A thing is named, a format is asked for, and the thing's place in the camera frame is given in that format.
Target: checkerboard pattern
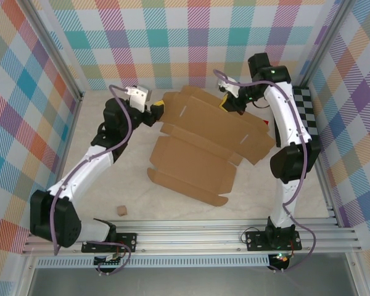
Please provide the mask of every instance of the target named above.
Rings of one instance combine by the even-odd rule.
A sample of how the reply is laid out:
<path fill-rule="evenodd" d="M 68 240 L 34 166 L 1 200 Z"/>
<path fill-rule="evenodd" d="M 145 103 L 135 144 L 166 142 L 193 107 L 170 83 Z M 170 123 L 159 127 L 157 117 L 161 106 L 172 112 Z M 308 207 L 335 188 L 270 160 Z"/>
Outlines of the checkerboard pattern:
<path fill-rule="evenodd" d="M 56 179 L 76 101 L 15 0 L 0 1 L 0 295 L 29 233 L 30 193 Z"/>
<path fill-rule="evenodd" d="M 39 0 L 34 0 L 41 8 Z M 293 79 L 315 43 L 326 0 L 49 0 L 85 89 L 215 87 L 218 68 L 249 81 L 247 59 L 267 52 Z M 42 19 L 54 31 L 44 11 Z"/>
<path fill-rule="evenodd" d="M 316 128 L 316 120 L 313 103 L 311 101 L 310 90 L 308 88 L 294 88 L 294 98 L 304 127 L 313 139 L 317 139 L 318 130 Z"/>
<path fill-rule="evenodd" d="M 370 267 L 370 0 L 356 2 L 310 89 L 335 201 Z"/>

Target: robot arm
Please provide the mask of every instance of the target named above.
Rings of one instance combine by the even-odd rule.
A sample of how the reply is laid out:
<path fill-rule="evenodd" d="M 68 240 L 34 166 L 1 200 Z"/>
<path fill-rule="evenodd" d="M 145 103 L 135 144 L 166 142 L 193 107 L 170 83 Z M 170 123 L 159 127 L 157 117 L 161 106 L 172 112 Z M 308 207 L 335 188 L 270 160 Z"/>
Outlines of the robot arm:
<path fill-rule="evenodd" d="M 270 81 L 276 83 L 287 95 L 292 106 L 295 106 L 292 92 L 292 84 L 289 73 L 285 66 L 272 67 L 267 54 L 255 54 L 249 58 L 249 67 L 252 81 Z M 296 200 L 291 203 L 295 191 L 299 186 L 300 175 L 303 168 L 303 147 L 298 132 L 297 123 L 306 143 L 307 168 L 309 172 L 321 150 L 318 141 L 313 141 L 306 131 L 300 115 L 295 108 L 295 116 L 290 105 L 282 93 L 274 86 L 258 84 L 253 86 L 232 85 L 225 80 L 220 80 L 218 86 L 226 95 L 220 105 L 221 109 L 227 112 L 238 112 L 243 114 L 249 102 L 257 101 L 264 97 L 273 111 L 280 138 L 282 149 L 270 160 L 271 172 L 277 178 L 276 200 L 271 216 L 268 218 L 268 225 L 265 229 L 266 240 L 272 249 L 283 249 L 296 237 L 295 225 L 290 216 L 295 210 Z"/>
<path fill-rule="evenodd" d="M 152 105 L 150 110 L 147 109 L 148 90 L 138 86 L 127 88 L 126 93 L 130 95 L 130 98 L 119 100 L 129 114 L 132 130 L 135 130 L 141 123 L 152 126 L 163 115 L 164 104 L 162 102 Z M 85 160 L 87 162 L 75 171 L 70 170 L 47 191 L 36 191 L 31 196 L 30 231 L 32 234 L 52 241 L 50 209 L 54 196 L 60 192 L 54 213 L 55 233 L 60 246 L 69 247 L 77 241 L 115 241 L 116 227 L 101 220 L 81 221 L 76 213 L 76 208 L 84 193 L 106 169 L 117 161 L 128 143 L 127 140 L 120 147 L 104 153 L 125 139 L 128 124 L 124 112 L 114 98 L 105 103 L 103 115 L 104 122 L 98 127 L 91 146 L 75 168 Z M 64 186 L 64 181 L 70 174 L 72 175 Z"/>

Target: cardboard box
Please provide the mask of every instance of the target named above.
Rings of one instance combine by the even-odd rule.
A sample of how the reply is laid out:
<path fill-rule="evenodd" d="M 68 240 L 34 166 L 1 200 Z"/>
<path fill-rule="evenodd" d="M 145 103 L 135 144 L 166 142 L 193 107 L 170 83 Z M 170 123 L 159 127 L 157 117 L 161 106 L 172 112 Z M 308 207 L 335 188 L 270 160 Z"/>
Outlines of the cardboard box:
<path fill-rule="evenodd" d="M 165 113 L 148 168 L 152 182 L 214 206 L 231 192 L 236 165 L 267 155 L 274 140 L 262 119 L 219 109 L 221 99 L 192 86 L 163 96 Z"/>

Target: purple cable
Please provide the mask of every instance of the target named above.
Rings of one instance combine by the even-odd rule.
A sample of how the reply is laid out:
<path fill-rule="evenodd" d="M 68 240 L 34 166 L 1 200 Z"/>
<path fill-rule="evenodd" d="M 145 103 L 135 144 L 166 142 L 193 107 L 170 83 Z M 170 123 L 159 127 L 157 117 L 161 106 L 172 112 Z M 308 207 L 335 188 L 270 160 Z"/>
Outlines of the purple cable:
<path fill-rule="evenodd" d="M 104 274 L 105 276 L 111 276 L 115 273 L 119 273 L 130 261 L 130 256 L 131 256 L 131 250 L 130 248 L 127 246 L 127 245 L 124 245 L 124 244 L 121 244 L 119 242 L 89 242 L 90 244 L 97 244 L 97 245 L 116 245 L 118 247 L 123 247 L 126 249 L 126 251 L 128 251 L 128 258 L 126 259 L 126 261 L 119 267 L 115 268 L 113 271 L 111 271 L 110 273 L 103 273 L 101 270 L 100 270 L 100 266 L 101 264 L 103 263 L 99 263 L 98 266 L 97 266 L 97 270 L 98 272 L 100 272 L 100 274 Z"/>
<path fill-rule="evenodd" d="M 226 76 L 225 73 L 223 73 L 223 72 L 221 72 L 221 71 L 219 71 L 217 69 L 214 69 L 213 72 L 214 72 L 215 76 L 218 77 L 220 80 L 222 80 L 222 81 L 224 81 L 224 82 L 226 82 L 228 84 L 231 84 L 231 85 L 236 85 L 236 86 L 255 86 L 255 85 L 258 85 L 258 84 L 268 84 L 270 86 L 274 86 L 284 96 L 285 100 L 288 103 L 288 106 L 290 108 L 290 111 L 291 111 L 291 113 L 292 113 L 292 115 L 294 117 L 294 121 L 295 121 L 295 124 L 296 124 L 296 129 L 298 131 L 298 135 L 300 136 L 300 141 L 302 142 L 302 148 L 303 148 L 303 169 L 302 169 L 302 174 L 300 175 L 300 180 L 298 182 L 298 186 L 296 188 L 295 193 L 293 194 L 293 196 L 292 196 L 292 198 L 290 200 L 288 200 L 287 202 L 284 202 L 282 204 L 282 207 L 284 208 L 284 211 L 290 216 L 290 219 L 293 221 L 293 223 L 295 223 L 295 225 L 297 225 L 298 227 L 303 228 L 304 230 L 308 231 L 313 236 L 313 245 L 311 247 L 311 250 L 308 252 L 307 256 L 301 262 L 297 263 L 294 266 L 291 266 L 290 268 L 287 268 L 286 270 L 289 271 L 289 270 L 295 269 L 298 266 L 300 266 L 303 262 L 305 262 L 307 259 L 309 259 L 309 257 L 311 256 L 311 254 L 314 252 L 315 245 L 316 245 L 316 236 L 315 236 L 315 233 L 310 228 L 308 228 L 308 227 L 300 224 L 299 222 L 297 222 L 295 220 L 295 218 L 290 214 L 290 211 L 288 211 L 288 209 L 286 207 L 286 206 L 290 205 L 296 199 L 296 197 L 298 196 L 298 193 L 300 192 L 300 190 L 301 190 L 301 188 L 303 186 L 303 182 L 304 182 L 304 179 L 305 179 L 305 176 L 306 176 L 306 171 L 307 171 L 307 147 L 306 147 L 306 142 L 305 142 L 305 140 L 303 138 L 303 134 L 302 134 L 302 131 L 301 131 L 301 128 L 300 128 L 300 123 L 298 122 L 298 119 L 297 119 L 297 116 L 296 116 L 295 107 L 292 105 L 292 103 L 291 103 L 288 95 L 285 93 L 285 91 L 280 86 L 278 86 L 276 83 L 274 83 L 274 82 L 271 82 L 271 81 L 268 81 L 268 80 L 260 80 L 260 81 L 249 82 L 249 83 L 238 83 L 238 82 L 233 82 L 233 81 L 228 80 L 228 76 Z"/>
<path fill-rule="evenodd" d="M 61 185 L 61 187 L 59 187 L 59 190 L 56 192 L 56 195 L 52 201 L 52 205 L 51 205 L 51 211 L 49 212 L 49 227 L 51 229 L 51 237 L 52 237 L 52 243 L 54 244 L 54 255 L 56 256 L 59 252 L 59 249 L 60 247 L 57 245 L 57 239 L 56 239 L 56 231 L 55 231 L 55 222 L 54 222 L 54 214 L 55 214 L 55 206 L 56 206 L 56 203 L 57 203 L 57 200 L 59 199 L 59 195 L 60 193 L 62 193 L 63 189 L 66 187 L 67 183 L 71 180 L 71 178 L 74 176 L 74 174 L 87 162 L 90 162 L 91 160 L 95 159 L 96 157 L 99 157 L 101 155 L 104 155 L 106 153 L 110 153 L 111 151 L 121 147 L 124 143 L 126 143 L 128 141 L 128 139 L 130 138 L 131 136 L 131 132 L 132 132 L 132 126 L 131 126 L 131 120 L 130 120 L 130 116 L 129 116 L 129 113 L 128 111 L 126 110 L 125 106 L 122 104 L 121 100 L 119 100 L 117 94 L 115 93 L 115 91 L 113 89 L 117 89 L 117 90 L 120 90 L 120 91 L 123 91 L 123 92 L 126 92 L 126 89 L 125 88 L 119 88 L 118 86 L 115 86 L 115 85 L 110 85 L 109 86 L 109 89 L 111 91 L 111 93 L 113 94 L 115 100 L 117 100 L 119 106 L 121 107 L 123 113 L 125 114 L 125 117 L 126 117 L 126 120 L 128 122 L 128 133 L 126 134 L 125 138 L 120 142 L 118 143 L 117 145 L 103 151 L 103 152 L 100 152 L 98 154 L 95 154 L 95 155 L 92 155 L 89 160 L 83 160 L 82 162 L 80 162 L 79 164 L 77 164 L 77 166 L 68 174 L 67 178 L 65 178 L 65 180 L 63 181 L 63 184 Z"/>

